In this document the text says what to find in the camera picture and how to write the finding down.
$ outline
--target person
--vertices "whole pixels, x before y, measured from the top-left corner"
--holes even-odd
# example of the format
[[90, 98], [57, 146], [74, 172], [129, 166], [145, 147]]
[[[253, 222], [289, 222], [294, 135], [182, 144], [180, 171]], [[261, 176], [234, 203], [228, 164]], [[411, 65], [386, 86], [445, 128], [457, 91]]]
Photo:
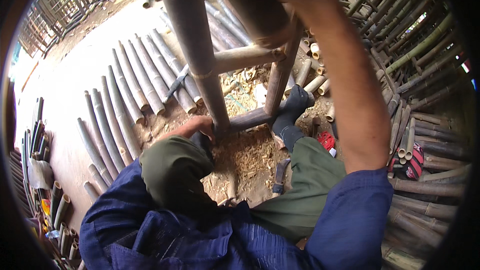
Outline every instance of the person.
[[295, 86], [272, 126], [291, 152], [292, 189], [251, 209], [244, 201], [219, 207], [200, 182], [214, 167], [213, 122], [194, 116], [122, 170], [87, 211], [80, 229], [87, 269], [381, 268], [393, 188], [380, 86], [337, 0], [280, 1], [318, 40], [345, 161], [295, 126], [308, 100]]

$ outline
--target cut bamboo piece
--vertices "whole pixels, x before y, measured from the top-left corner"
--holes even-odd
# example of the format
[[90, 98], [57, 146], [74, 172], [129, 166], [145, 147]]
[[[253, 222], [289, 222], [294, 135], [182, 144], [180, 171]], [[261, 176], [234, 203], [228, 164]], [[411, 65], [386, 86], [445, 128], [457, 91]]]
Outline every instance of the cut bamboo piece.
[[390, 130], [390, 152], [389, 154], [393, 153], [395, 141], [397, 140], [397, 134], [399, 133], [399, 126], [400, 120], [402, 118], [402, 100], [400, 100], [400, 104], [397, 106], [395, 116], [393, 117], [393, 124], [392, 129]]
[[447, 143], [440, 141], [438, 139], [426, 139], [428, 137], [416, 135], [415, 142], [417, 142], [420, 147], [422, 147], [423, 152], [433, 153], [437, 155], [446, 155], [448, 157], [460, 159], [460, 160], [469, 160], [471, 157], [470, 150], [467, 147], [464, 147], [458, 143]]
[[411, 160], [413, 157], [413, 143], [415, 142], [415, 118], [410, 120], [410, 128], [408, 129], [408, 141], [406, 143], [405, 159]]
[[450, 177], [467, 176], [472, 169], [472, 164], [468, 164], [453, 170], [438, 172], [433, 174], [422, 175], [419, 182], [432, 182], [438, 179], [445, 179]]
[[51, 193], [51, 200], [50, 200], [50, 223], [54, 224], [55, 216], [57, 215], [57, 210], [60, 204], [60, 200], [62, 200], [63, 189], [62, 185], [58, 181], [53, 182], [53, 189]]
[[462, 142], [463, 138], [460, 137], [459, 135], [454, 135], [450, 133], [443, 133], [440, 131], [435, 131], [431, 129], [426, 129], [422, 127], [418, 127], [415, 131], [415, 133], [419, 136], [429, 136], [429, 137], [435, 137], [439, 138], [443, 141], [450, 141], [450, 142]]
[[[163, 80], [165, 81], [168, 87], [171, 87], [173, 82], [177, 79], [177, 77], [173, 74], [172, 70], [170, 69], [169, 65], [166, 63], [165, 59], [160, 54], [159, 49], [156, 47], [153, 39], [147, 35], [145, 36], [145, 40], [147, 42], [147, 51], [150, 57], [155, 64], [156, 69], [159, 71], [160, 75], [162, 76]], [[187, 91], [180, 86], [177, 91], [173, 93], [173, 96], [183, 108], [183, 110], [187, 114], [193, 114], [197, 110], [197, 105], [191, 99], [190, 95]]]
[[295, 83], [298, 86], [303, 87], [305, 85], [305, 81], [307, 80], [307, 76], [308, 76], [308, 73], [310, 72], [311, 67], [312, 67], [312, 60], [306, 59], [303, 62], [303, 65], [300, 71], [297, 73], [297, 79], [295, 80]]
[[[108, 66], [109, 71], [112, 71], [112, 66]], [[134, 162], [130, 151], [128, 150], [127, 143], [123, 139], [122, 131], [120, 130], [119, 123], [117, 118], [115, 117], [115, 111], [113, 110], [112, 99], [110, 97], [109, 87], [107, 85], [107, 77], [102, 76], [102, 95], [103, 95], [103, 105], [105, 108], [106, 117], [108, 119], [108, 124], [111, 128], [111, 132], [113, 138], [115, 139], [115, 143], [117, 144], [118, 151], [122, 156], [123, 162], [125, 165], [130, 165]]]
[[402, 135], [402, 139], [400, 141], [400, 145], [398, 147], [398, 157], [399, 158], [405, 158], [405, 155], [407, 154], [407, 143], [409, 141], [409, 136], [410, 136], [410, 126], [407, 124], [405, 126], [405, 131]]
[[135, 73], [135, 76], [138, 79], [138, 83], [140, 84], [140, 87], [143, 93], [145, 94], [145, 97], [147, 98], [148, 103], [150, 104], [150, 107], [153, 110], [153, 113], [157, 116], [163, 114], [165, 112], [165, 106], [160, 100], [158, 93], [155, 91], [155, 88], [152, 82], [150, 81], [145, 71], [145, 68], [140, 62], [137, 51], [135, 51], [134, 45], [130, 40], [128, 40], [128, 44], [127, 44], [127, 56], [131, 61], [133, 72]]
[[386, 73], [390, 74], [403, 66], [405, 63], [411, 60], [412, 57], [419, 55], [422, 53], [426, 48], [428, 48], [433, 42], [435, 42], [442, 33], [446, 32], [447, 29], [453, 23], [453, 15], [450, 13], [448, 14], [445, 19], [435, 28], [435, 30], [430, 33], [430, 35], [425, 38], [422, 42], [420, 42], [417, 46], [415, 46], [412, 50], [410, 50], [407, 54], [400, 57], [398, 60], [393, 62], [388, 68], [386, 69]]
[[416, 221], [412, 221], [404, 215], [403, 211], [396, 207], [390, 207], [388, 219], [434, 248], [436, 248], [442, 240], [442, 236], [439, 233], [420, 225]]
[[399, 101], [400, 101], [400, 95], [395, 94], [393, 95], [392, 99], [390, 99], [390, 102], [388, 102], [387, 109], [388, 109], [388, 115], [390, 117], [392, 117], [393, 114], [395, 113], [397, 106], [399, 105]]
[[404, 179], [388, 179], [393, 189], [416, 194], [461, 197], [465, 189], [463, 184], [423, 183]]
[[[134, 135], [134, 132], [130, 127], [130, 121], [128, 120], [128, 116], [125, 113], [125, 110], [123, 109], [122, 98], [120, 97], [120, 93], [117, 87], [117, 82], [115, 81], [115, 76], [113, 75], [113, 71], [111, 68], [108, 69], [107, 78], [108, 78], [108, 84], [109, 84], [108, 90], [110, 92], [110, 97], [112, 99], [113, 110], [115, 111], [115, 116], [117, 117], [118, 124], [120, 125], [120, 130], [123, 135], [123, 139], [125, 140], [125, 143], [127, 143], [127, 147], [128, 147], [128, 150], [130, 151], [131, 157], [133, 159], [136, 159], [140, 156], [141, 150], [140, 150], [140, 147], [138, 146], [137, 139]], [[100, 171], [100, 174], [102, 174], [102, 169], [101, 167], [99, 167], [99, 164], [97, 164], [94, 159], [92, 159], [92, 161], [93, 161], [93, 164], [95, 164], [97, 169]]]
[[120, 152], [115, 144], [115, 139], [113, 138], [112, 131], [110, 130], [109, 122], [107, 120], [107, 115], [105, 114], [105, 109], [103, 108], [102, 99], [100, 98], [100, 93], [96, 88], [92, 90], [92, 102], [95, 109], [96, 118], [98, 121], [98, 126], [100, 128], [100, 133], [102, 134], [102, 139], [105, 142], [106, 149], [117, 169], [116, 173], [111, 173], [112, 177], [115, 179], [118, 176], [125, 164], [120, 155]]
[[92, 159], [93, 164], [99, 170], [100, 175], [103, 177], [105, 183], [110, 186], [113, 183], [113, 178], [107, 167], [105, 166], [103, 159], [100, 157], [97, 148], [93, 144], [92, 139], [90, 138], [90, 135], [88, 134], [87, 129], [85, 128], [85, 124], [83, 123], [81, 118], [77, 119], [77, 128], [78, 132], [80, 133], [81, 140], [83, 141], [83, 145], [85, 146], [85, 149], [90, 156], [90, 159]]
[[426, 263], [426, 261], [413, 257], [386, 242], [381, 243], [381, 258], [396, 269], [402, 270], [420, 270]]
[[136, 124], [143, 124], [145, 121], [144, 116], [140, 111], [139, 105], [137, 105], [137, 103], [134, 100], [134, 96], [130, 91], [130, 88], [128, 86], [127, 80], [125, 79], [125, 76], [123, 75], [123, 70], [120, 67], [118, 58], [115, 60], [115, 63], [113, 63], [112, 68], [113, 68], [113, 72], [115, 73], [115, 78], [117, 79], [117, 82], [118, 82], [118, 88], [120, 89], [121, 96], [125, 102], [125, 106], [127, 107], [129, 114], [131, 115], [133, 121]]
[[[150, 36], [152, 37], [153, 42], [155, 43], [158, 50], [160, 51], [163, 58], [165, 59], [165, 62], [172, 69], [173, 73], [176, 76], [180, 75], [180, 72], [182, 71], [183, 66], [180, 64], [180, 61], [172, 54], [172, 52], [170, 51], [170, 48], [162, 39], [162, 36], [160, 36], [159, 32], [156, 29], [153, 29], [152, 32], [150, 33]], [[200, 91], [198, 90], [198, 87], [191, 76], [187, 75], [185, 77], [185, 80], [183, 81], [183, 86], [185, 87], [188, 94], [197, 105], [203, 102], [202, 96], [200, 95]]]
[[327, 77], [325, 75], [320, 75], [315, 77], [312, 81], [309, 82], [303, 89], [306, 92], [314, 92], [316, 89], [318, 89], [325, 81], [327, 80]]
[[123, 46], [120, 40], [118, 41], [118, 47], [120, 51], [118, 52], [115, 49], [112, 49], [113, 61], [114, 65], [121, 69], [124, 75], [124, 79], [127, 81], [127, 85], [131, 91], [135, 102], [137, 103], [138, 108], [141, 111], [147, 111], [150, 105], [148, 105], [147, 98], [145, 97], [144, 92], [142, 91], [140, 85], [138, 84], [137, 77], [135, 76], [134, 70], [132, 69], [132, 65], [127, 57], [127, 51], [125, 51], [125, 47]]
[[440, 219], [453, 219], [457, 212], [456, 206], [445, 204], [438, 204], [432, 202], [425, 202], [417, 199], [412, 199], [397, 194], [393, 195], [392, 204], [396, 206], [405, 207], [422, 215]]
[[453, 170], [467, 165], [466, 162], [424, 154], [423, 167], [437, 170]]
[[88, 180], [83, 183], [83, 187], [92, 199], [92, 202], [97, 201], [97, 199], [99, 198], [99, 194]]
[[318, 88], [318, 93], [323, 96], [328, 92], [328, 90], [330, 90], [330, 79], [327, 78], [327, 80]]
[[333, 122], [335, 120], [335, 105], [332, 103], [328, 109], [327, 115], [325, 116], [328, 122]]
[[58, 210], [57, 214], [55, 215], [55, 222], [53, 224], [53, 227], [55, 227], [56, 230], [60, 229], [60, 223], [62, 222], [65, 213], [67, 213], [69, 205], [70, 197], [67, 194], [63, 194], [60, 203], [58, 204]]
[[311, 56], [318, 60], [320, 58], [320, 47], [318, 47], [318, 43], [312, 43], [310, 44], [310, 51], [311, 51]]
[[105, 180], [102, 178], [102, 176], [100, 175], [95, 165], [90, 164], [88, 166], [88, 171], [90, 172], [90, 175], [92, 176], [96, 185], [100, 188], [100, 191], [102, 192], [102, 194], [105, 193], [109, 187], [105, 183]]
[[85, 96], [85, 101], [87, 103], [87, 109], [88, 109], [88, 116], [90, 118], [90, 124], [91, 124], [92, 129], [93, 129], [93, 138], [95, 139], [95, 143], [97, 145], [98, 151], [100, 152], [100, 155], [102, 156], [102, 160], [105, 162], [105, 166], [108, 169], [108, 172], [110, 172], [110, 175], [113, 177], [113, 179], [115, 179], [118, 175], [118, 171], [115, 167], [115, 164], [112, 161], [112, 158], [111, 158], [110, 153], [107, 149], [107, 146], [105, 145], [105, 141], [103, 140], [102, 133], [100, 132], [100, 127], [99, 127], [99, 123], [97, 122], [97, 117], [95, 116], [95, 111], [94, 111], [94, 108], [93, 108], [92, 99], [91, 99], [88, 91], [84, 91], [83, 94]]

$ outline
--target forearm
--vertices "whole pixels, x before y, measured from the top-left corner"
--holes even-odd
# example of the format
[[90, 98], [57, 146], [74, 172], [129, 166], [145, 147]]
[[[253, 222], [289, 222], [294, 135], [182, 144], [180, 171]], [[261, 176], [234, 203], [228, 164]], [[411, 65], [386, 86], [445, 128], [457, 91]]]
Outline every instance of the forearm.
[[292, 5], [315, 33], [328, 68], [347, 173], [384, 167], [387, 107], [355, 28], [337, 0], [293, 0]]

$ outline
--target leg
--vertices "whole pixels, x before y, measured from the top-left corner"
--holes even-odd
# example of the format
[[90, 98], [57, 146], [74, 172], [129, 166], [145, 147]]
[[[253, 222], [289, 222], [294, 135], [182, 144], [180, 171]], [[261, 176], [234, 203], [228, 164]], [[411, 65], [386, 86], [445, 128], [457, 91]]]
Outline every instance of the leg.
[[343, 162], [315, 139], [295, 142], [291, 156], [292, 189], [251, 210], [256, 224], [293, 243], [312, 234], [328, 191], [345, 175]]
[[160, 140], [142, 153], [140, 165], [147, 192], [160, 207], [199, 222], [215, 213], [217, 203], [200, 182], [213, 164], [194, 142], [177, 135]]

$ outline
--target workshop floor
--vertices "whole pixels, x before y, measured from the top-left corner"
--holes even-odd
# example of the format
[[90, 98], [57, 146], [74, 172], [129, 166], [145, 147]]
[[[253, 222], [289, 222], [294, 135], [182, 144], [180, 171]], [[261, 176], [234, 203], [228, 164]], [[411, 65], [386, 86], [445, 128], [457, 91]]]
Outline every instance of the workshop floor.
[[[88, 119], [83, 91], [101, 87], [100, 76], [106, 74], [111, 63], [111, 48], [117, 47], [117, 40], [126, 42], [133, 38], [134, 33], [144, 36], [157, 28], [163, 36], [167, 36], [167, 43], [185, 63], [175, 36], [165, 34], [166, 28], [158, 16], [161, 4], [154, 3], [153, 7], [144, 9], [136, 0], [111, 0], [105, 4], [105, 9], [96, 9], [87, 21], [70, 32], [53, 47], [45, 60], [40, 61], [24, 91], [16, 92], [17, 103], [20, 103], [17, 106], [17, 147], [20, 147], [24, 130], [31, 126], [36, 98], [42, 96], [45, 100], [43, 119], [52, 143], [50, 164], [55, 179], [71, 197], [73, 208], [66, 221], [76, 230], [92, 204], [83, 188], [84, 181], [92, 181], [87, 170], [91, 160], [78, 134], [76, 119]], [[297, 56], [294, 73], [301, 64], [302, 58]], [[253, 88], [256, 84], [267, 82], [268, 70], [260, 67], [246, 71], [246, 75], [240, 73], [234, 76], [242, 88], [230, 93], [235, 100], [225, 100], [230, 116], [256, 108]], [[310, 74], [307, 82], [313, 76], [313, 73]], [[225, 87], [231, 79], [223, 77], [221, 81]], [[325, 120], [332, 101], [318, 94], [315, 97], [315, 106], [299, 118], [297, 125], [309, 133], [312, 117], [320, 117], [322, 125], [319, 131], [332, 133], [330, 124]], [[147, 112], [146, 125], [135, 125], [134, 131], [143, 149], [191, 117], [176, 103], [169, 104], [166, 109], [162, 116]], [[197, 114], [207, 114], [207, 111], [201, 107]], [[337, 157], [341, 159], [338, 141], [335, 148]], [[288, 157], [285, 149], [275, 148], [266, 125], [219, 140], [213, 153], [215, 171], [202, 180], [205, 191], [217, 202], [238, 197], [251, 205], [271, 198], [275, 166], [279, 160]], [[291, 170], [286, 174], [286, 189], [290, 179]]]

